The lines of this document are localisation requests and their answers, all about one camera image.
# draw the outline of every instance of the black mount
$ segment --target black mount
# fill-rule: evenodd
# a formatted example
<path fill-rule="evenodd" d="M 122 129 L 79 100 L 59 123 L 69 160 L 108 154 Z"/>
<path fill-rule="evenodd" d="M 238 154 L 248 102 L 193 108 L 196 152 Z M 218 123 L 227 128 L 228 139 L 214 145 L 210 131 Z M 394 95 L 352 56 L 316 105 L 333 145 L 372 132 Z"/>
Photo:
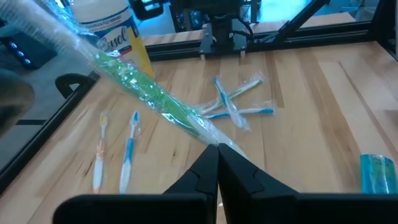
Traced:
<path fill-rule="evenodd" d="M 227 223 L 396 223 L 397 195 L 301 194 L 225 144 L 209 145 L 162 195 L 82 195 L 53 223 L 216 223 L 217 184 Z"/>
<path fill-rule="evenodd" d="M 136 17 L 141 20 L 147 20 L 151 19 L 153 17 L 157 17 L 161 14 L 163 14 L 163 4 L 159 0 L 152 0 L 150 1 L 151 4 L 158 3 L 157 7 L 154 7 L 150 10 L 147 10 L 145 6 L 147 5 L 146 3 L 142 2 L 142 0 L 129 0 L 130 6 L 132 7 L 132 10 L 134 11 Z"/>
<path fill-rule="evenodd" d="M 255 39 L 250 26 L 239 17 L 219 16 L 206 25 L 205 36 L 200 45 L 200 53 L 204 55 L 224 55 L 246 50 L 248 45 L 253 48 L 257 44 L 272 45 L 283 42 L 329 2 L 330 0 L 313 0 L 278 31 L 258 39 Z"/>
<path fill-rule="evenodd" d="M 374 12 L 370 31 L 376 41 L 397 60 L 396 16 L 396 1 L 381 0 Z"/>

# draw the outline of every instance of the plastic wrapper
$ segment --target plastic wrapper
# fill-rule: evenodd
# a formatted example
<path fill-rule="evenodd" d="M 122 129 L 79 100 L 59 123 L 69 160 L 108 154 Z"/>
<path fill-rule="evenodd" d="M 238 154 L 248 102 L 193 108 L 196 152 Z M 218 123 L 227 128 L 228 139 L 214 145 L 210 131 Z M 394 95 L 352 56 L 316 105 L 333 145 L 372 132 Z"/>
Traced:
<path fill-rule="evenodd" d="M 264 76 L 261 73 L 257 72 L 250 79 L 248 79 L 242 85 L 238 86 L 235 90 L 233 90 L 231 93 L 228 93 L 228 98 L 232 100 L 233 98 L 239 96 L 245 91 L 248 91 L 258 85 L 263 84 L 264 80 L 265 80 Z M 214 100 L 211 100 L 210 102 L 196 106 L 196 109 L 200 114 L 207 114 L 210 111 L 213 111 L 222 105 L 223 102 L 221 98 L 216 98 Z"/>
<path fill-rule="evenodd" d="M 267 101 L 261 105 L 254 105 L 251 108 L 246 109 L 238 109 L 238 113 L 240 115 L 247 115 L 247 114 L 274 114 L 275 108 L 272 104 L 272 101 Z M 211 111 L 208 114 L 204 115 L 205 118 L 208 119 L 218 119 L 218 118 L 225 118 L 229 117 L 229 113 L 226 110 L 223 111 Z"/>
<path fill-rule="evenodd" d="M 221 101 L 223 102 L 228 114 L 230 115 L 232 122 L 239 128 L 243 128 L 245 130 L 250 130 L 249 124 L 238 112 L 236 106 L 232 103 L 232 101 L 228 98 L 227 93 L 224 90 L 224 87 L 217 79 L 217 77 L 213 78 L 213 83 L 215 84 L 218 93 L 220 94 Z"/>
<path fill-rule="evenodd" d="M 194 109 L 170 96 L 160 85 L 134 64 L 123 60 L 119 52 L 107 52 L 106 43 L 75 22 L 68 12 L 55 3 L 41 8 L 32 0 L 0 0 L 0 13 L 26 34 L 51 42 L 59 54 L 73 54 L 85 60 L 100 75 L 110 78 L 132 96 L 165 119 L 205 144 L 228 144 L 240 155 L 246 155 L 214 124 Z"/>

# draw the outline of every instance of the blue object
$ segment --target blue object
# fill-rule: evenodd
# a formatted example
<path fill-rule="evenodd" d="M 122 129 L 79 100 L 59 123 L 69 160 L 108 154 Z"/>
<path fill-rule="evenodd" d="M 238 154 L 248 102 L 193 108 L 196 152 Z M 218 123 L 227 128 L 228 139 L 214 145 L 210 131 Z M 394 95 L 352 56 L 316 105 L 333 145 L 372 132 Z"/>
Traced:
<path fill-rule="evenodd" d="M 124 154 L 123 162 L 131 163 L 133 150 L 134 150 L 134 140 L 133 140 L 133 138 L 129 138 L 127 140 L 126 152 Z"/>
<path fill-rule="evenodd" d="M 16 48 L 17 48 L 17 45 L 16 45 L 14 42 L 10 42 L 10 46 L 11 46 L 13 49 L 16 49 Z"/>
<path fill-rule="evenodd" d="M 227 105 L 226 105 L 226 95 L 218 87 L 217 78 L 216 77 L 213 77 L 213 83 L 215 84 L 215 86 L 216 86 L 216 88 L 218 90 L 218 93 L 220 93 L 220 97 L 221 97 L 222 102 L 224 103 L 224 106 L 227 107 Z"/>
<path fill-rule="evenodd" d="M 361 185 L 364 194 L 396 194 L 394 162 L 381 155 L 361 156 Z"/>
<path fill-rule="evenodd" d="M 274 109 L 272 108 L 264 108 L 264 109 L 244 109 L 244 110 L 239 110 L 239 114 L 273 114 Z M 229 113 L 227 112 L 222 112 L 222 113 L 214 113 L 214 114 L 208 114 L 205 117 L 208 119 L 217 119 L 217 118 L 225 118 L 229 116 Z"/>

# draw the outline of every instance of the wooden table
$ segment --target wooden table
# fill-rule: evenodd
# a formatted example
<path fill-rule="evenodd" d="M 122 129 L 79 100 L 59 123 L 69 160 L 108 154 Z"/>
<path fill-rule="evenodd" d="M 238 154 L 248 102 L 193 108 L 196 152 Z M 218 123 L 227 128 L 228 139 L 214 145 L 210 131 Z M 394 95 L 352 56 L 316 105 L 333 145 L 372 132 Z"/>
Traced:
<path fill-rule="evenodd" d="M 348 14 L 313 17 L 306 26 L 352 21 Z M 259 24 L 277 29 L 278 23 Z M 200 38 L 199 32 L 149 37 L 148 43 Z M 230 119 L 215 121 L 248 158 L 300 192 L 360 192 L 359 156 L 383 154 L 398 161 L 398 63 L 375 42 L 277 50 L 156 62 L 156 80 L 195 105 L 216 97 L 212 77 L 228 90 L 261 72 L 267 82 L 236 104 L 274 100 L 273 116 L 247 116 L 251 132 Z M 205 145 L 159 118 L 138 99 L 100 79 L 0 199 L 0 223 L 50 223 L 66 198 L 92 193 L 93 162 L 101 111 L 109 108 L 102 194 L 117 194 L 124 145 L 133 110 L 142 132 L 134 151 L 128 193 L 161 193 L 177 180 Z M 218 223 L 225 223 L 218 208 Z"/>

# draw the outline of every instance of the plastic packaging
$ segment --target plastic packaging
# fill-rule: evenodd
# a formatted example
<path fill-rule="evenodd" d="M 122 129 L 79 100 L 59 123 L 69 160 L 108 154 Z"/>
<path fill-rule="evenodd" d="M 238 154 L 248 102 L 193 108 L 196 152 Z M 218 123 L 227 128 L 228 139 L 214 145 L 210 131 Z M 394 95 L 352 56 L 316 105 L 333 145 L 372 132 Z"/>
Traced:
<path fill-rule="evenodd" d="M 85 60 L 99 74 L 110 78 L 132 96 L 139 98 L 148 107 L 165 119 L 205 144 L 225 143 L 247 158 L 243 151 L 218 130 L 214 124 L 194 109 L 171 97 L 160 85 L 127 63 L 118 51 L 106 53 L 106 43 L 100 41 L 87 28 L 74 21 L 69 13 L 55 3 L 48 4 L 51 16 L 32 0 L 0 0 L 2 19 L 15 24 L 32 37 L 52 42 L 59 53 L 73 54 Z"/>
<path fill-rule="evenodd" d="M 270 101 L 266 102 L 265 106 L 257 106 L 253 108 L 247 108 L 247 109 L 240 109 L 238 110 L 238 113 L 240 115 L 243 114 L 274 114 L 275 109 Z M 213 113 L 208 113 L 204 115 L 205 118 L 208 119 L 218 119 L 218 118 L 225 118 L 229 116 L 229 113 L 227 111 L 217 111 Z"/>
<path fill-rule="evenodd" d="M 228 94 L 228 98 L 232 100 L 233 98 L 239 96 L 240 94 L 244 93 L 245 91 L 250 90 L 262 83 L 264 83 L 264 76 L 261 73 L 254 74 L 248 81 L 244 82 L 242 85 L 237 87 L 234 91 Z M 210 111 L 213 111 L 220 106 L 223 105 L 223 102 L 220 98 L 216 98 L 210 102 L 197 106 L 197 111 L 200 114 L 207 114 Z"/>
<path fill-rule="evenodd" d="M 70 6 L 76 20 L 102 38 L 109 50 L 118 50 L 126 60 L 154 77 L 127 0 L 73 0 Z"/>
<path fill-rule="evenodd" d="M 364 194 L 396 194 L 394 162 L 381 155 L 361 156 L 361 183 Z"/>
<path fill-rule="evenodd" d="M 236 109 L 236 106 L 232 103 L 232 101 L 228 98 L 228 95 L 226 94 L 224 87 L 220 83 L 220 81 L 217 79 L 217 77 L 213 78 L 213 83 L 215 84 L 218 93 L 220 94 L 221 101 L 223 102 L 224 106 L 226 107 L 226 110 L 228 111 L 228 114 L 230 115 L 232 122 L 239 128 L 243 128 L 245 130 L 250 130 L 249 124 L 244 119 L 238 112 L 238 109 Z"/>

